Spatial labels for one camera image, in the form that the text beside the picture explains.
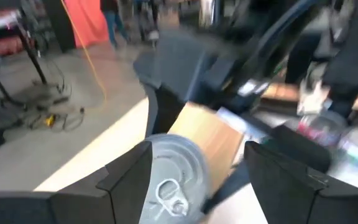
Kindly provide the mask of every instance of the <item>yellow cable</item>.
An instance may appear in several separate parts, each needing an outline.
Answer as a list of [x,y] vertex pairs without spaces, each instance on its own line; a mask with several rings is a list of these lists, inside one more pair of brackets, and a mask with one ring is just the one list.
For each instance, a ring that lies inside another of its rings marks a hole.
[[95,78],[95,80],[96,80],[96,83],[99,85],[99,87],[100,87],[100,89],[101,89],[101,91],[102,91],[102,93],[103,93],[103,102],[102,102],[102,104],[99,105],[99,106],[97,106],[97,107],[95,107],[95,108],[85,108],[85,112],[87,112],[88,110],[91,110],[91,111],[93,111],[93,110],[101,111],[101,110],[104,109],[104,107],[106,106],[106,103],[107,103],[107,92],[106,92],[106,89],[105,89],[103,83],[101,82],[98,73],[96,72],[96,69],[95,69],[95,67],[94,67],[94,65],[93,65],[93,63],[92,63],[91,57],[90,57],[90,55],[89,55],[89,53],[88,53],[88,50],[86,49],[85,44],[84,44],[84,42],[82,41],[81,35],[79,34],[79,32],[78,32],[78,30],[77,30],[77,28],[76,28],[76,26],[75,26],[73,20],[71,19],[70,13],[68,13],[68,9],[67,9],[67,7],[66,7],[66,4],[65,4],[64,0],[60,0],[60,2],[62,3],[62,6],[63,6],[63,8],[64,8],[65,11],[66,11],[66,14],[67,14],[67,16],[68,16],[68,19],[70,20],[71,25],[72,25],[73,28],[74,28],[74,32],[75,32],[76,35],[78,36],[78,40],[80,40],[80,43],[81,43],[82,48],[84,49],[86,58],[88,59],[89,64],[91,65],[92,73],[93,73],[93,76],[94,76],[94,78]]

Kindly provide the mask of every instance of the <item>can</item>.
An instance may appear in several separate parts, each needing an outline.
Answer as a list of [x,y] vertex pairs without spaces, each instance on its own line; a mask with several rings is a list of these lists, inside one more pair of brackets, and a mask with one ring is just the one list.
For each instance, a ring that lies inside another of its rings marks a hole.
[[139,223],[199,223],[210,190],[201,149],[174,134],[156,134],[145,140],[152,143],[153,163]]

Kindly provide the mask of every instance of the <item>concrete floor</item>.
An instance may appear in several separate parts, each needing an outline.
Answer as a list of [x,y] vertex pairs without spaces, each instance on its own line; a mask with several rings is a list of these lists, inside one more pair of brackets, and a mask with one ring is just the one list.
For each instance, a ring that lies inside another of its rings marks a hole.
[[[88,110],[103,104],[103,94],[84,53],[76,50],[53,57],[66,82],[72,86],[69,104],[75,108],[84,106],[87,113],[81,126],[68,132],[45,128],[6,131],[7,143],[0,147],[0,190],[33,190],[144,98],[145,93],[132,69],[140,50],[141,47],[128,46],[114,52],[108,43],[89,48],[107,93],[102,110]],[[51,67],[53,73],[50,73],[45,62],[41,62],[41,66],[48,81],[61,82],[55,68]],[[32,86],[32,80],[38,78],[26,54],[4,59],[1,70],[1,81],[14,96]]]

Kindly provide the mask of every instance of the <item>pull tab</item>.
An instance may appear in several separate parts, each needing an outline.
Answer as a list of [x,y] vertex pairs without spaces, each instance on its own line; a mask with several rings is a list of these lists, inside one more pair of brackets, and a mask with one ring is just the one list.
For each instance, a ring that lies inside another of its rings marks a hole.
[[[176,189],[173,190],[173,196],[169,199],[162,199],[160,196],[160,190],[163,185],[173,183],[176,186]],[[189,203],[181,191],[179,183],[175,179],[167,179],[158,184],[155,189],[155,196],[159,203],[164,207],[164,209],[173,217],[183,217],[187,215],[189,209]]]

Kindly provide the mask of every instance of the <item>red banner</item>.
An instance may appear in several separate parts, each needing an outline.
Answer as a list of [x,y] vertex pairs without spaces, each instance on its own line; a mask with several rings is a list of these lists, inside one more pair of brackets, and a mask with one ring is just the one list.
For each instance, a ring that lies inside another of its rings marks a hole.
[[81,47],[78,36],[85,46],[108,40],[107,25],[100,11],[99,0],[65,0],[65,2],[76,28],[75,30],[73,27],[77,47]]

